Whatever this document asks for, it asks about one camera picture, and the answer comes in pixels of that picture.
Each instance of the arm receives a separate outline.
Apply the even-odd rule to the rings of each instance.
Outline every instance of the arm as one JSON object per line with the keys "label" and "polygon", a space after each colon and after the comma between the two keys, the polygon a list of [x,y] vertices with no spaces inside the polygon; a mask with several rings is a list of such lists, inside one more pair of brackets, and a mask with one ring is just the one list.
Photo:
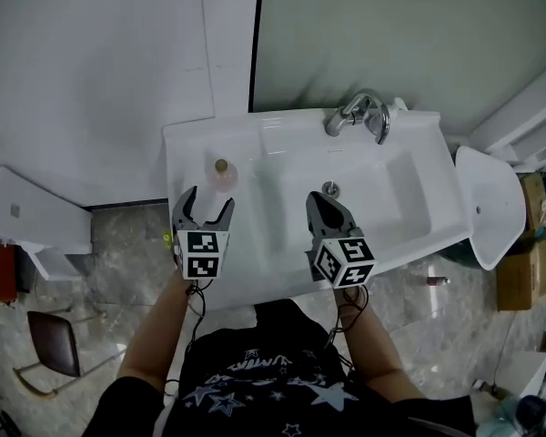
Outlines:
{"label": "arm", "polygon": [[189,286],[179,271],[174,273],[129,342],[117,377],[137,377],[164,392],[187,311]]}
{"label": "arm", "polygon": [[[352,299],[356,293],[355,289],[349,289]],[[334,295],[338,306],[346,303],[343,299],[343,290],[334,290]],[[355,301],[359,306],[364,304],[362,291]],[[370,305],[349,328],[358,314],[359,311],[353,306],[340,310],[342,326],[348,329],[345,335],[350,356],[364,383],[391,402],[424,398],[404,371],[394,343]]]}

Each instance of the chair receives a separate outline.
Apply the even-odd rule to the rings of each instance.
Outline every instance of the chair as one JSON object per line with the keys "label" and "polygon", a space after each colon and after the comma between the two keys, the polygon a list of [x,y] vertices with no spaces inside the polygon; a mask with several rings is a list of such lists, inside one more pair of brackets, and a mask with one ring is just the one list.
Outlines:
{"label": "chair", "polygon": [[[73,324],[77,325],[94,319],[102,319],[105,317],[105,313],[76,320],[74,322],[70,322],[69,320],[56,315],[63,312],[70,312],[71,309],[72,307],[50,312],[28,311],[28,326],[30,327],[30,336],[35,345],[38,362],[19,369],[13,368],[13,372],[23,387],[39,398],[55,398],[59,392],[74,385],[79,380],[84,379],[92,372],[97,371],[108,362],[122,355],[125,351],[125,349],[123,349],[110,358],[107,358],[105,361],[100,362],[89,371],[81,373],[79,356],[76,350],[75,334],[73,333]],[[23,374],[36,369],[41,365],[51,371],[59,372],[69,377],[73,377],[74,379],[51,391],[40,391],[29,383],[23,377]]]}

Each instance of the faucet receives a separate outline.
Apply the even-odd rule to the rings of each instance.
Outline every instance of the faucet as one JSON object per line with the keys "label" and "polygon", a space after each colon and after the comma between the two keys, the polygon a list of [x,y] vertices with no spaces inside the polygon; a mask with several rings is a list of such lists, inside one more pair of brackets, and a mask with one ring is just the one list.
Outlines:
{"label": "faucet", "polygon": [[390,131],[389,108],[371,89],[362,89],[345,107],[339,107],[324,128],[330,136],[339,135],[346,125],[364,126],[376,137],[377,144],[382,144]]}

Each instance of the marble floor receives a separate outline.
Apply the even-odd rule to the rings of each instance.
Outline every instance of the marble floor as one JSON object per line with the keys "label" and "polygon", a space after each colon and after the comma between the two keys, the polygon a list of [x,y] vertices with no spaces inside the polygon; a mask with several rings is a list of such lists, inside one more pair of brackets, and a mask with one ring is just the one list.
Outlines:
{"label": "marble floor", "polygon": [[[0,406],[25,435],[80,435],[120,362],[109,362],[54,400],[29,395],[12,373],[13,367],[36,361],[26,312],[55,310],[69,304],[74,306],[73,319],[106,312],[104,320],[75,328],[84,371],[123,350],[173,270],[162,240],[166,230],[167,205],[95,211],[94,252],[74,260],[84,272],[84,280],[46,282],[35,271],[27,270],[30,293],[21,295],[11,306],[0,305]],[[447,276],[451,283],[429,287],[427,276]],[[410,377],[430,398],[458,396],[469,392],[476,377],[491,379],[506,334],[504,358],[515,351],[535,350],[541,342],[546,297],[529,311],[497,312],[493,273],[465,269],[439,256],[378,275],[370,282],[369,293],[371,306],[399,349]],[[329,290],[295,300],[327,330],[335,322],[337,312]],[[171,378],[178,377],[182,345],[188,343],[196,320],[196,314],[188,310]],[[254,310],[249,306],[214,310],[198,334],[255,323]],[[336,338],[336,344],[347,352],[343,338]],[[27,378],[45,390],[68,381],[41,369],[29,372]]]}

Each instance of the sink basin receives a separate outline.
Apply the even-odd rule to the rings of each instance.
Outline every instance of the sink basin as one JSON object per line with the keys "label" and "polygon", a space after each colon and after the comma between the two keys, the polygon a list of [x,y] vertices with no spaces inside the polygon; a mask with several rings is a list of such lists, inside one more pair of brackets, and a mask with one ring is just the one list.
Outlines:
{"label": "sink basin", "polygon": [[[168,200],[198,185],[193,217],[217,216],[237,203],[221,279],[210,309],[255,304],[329,286],[312,282],[306,198],[327,181],[363,230],[381,273],[446,248],[472,233],[439,114],[400,112],[382,145],[363,126],[338,137],[321,109],[246,114],[164,128]],[[207,183],[217,158],[238,169],[227,194]]]}

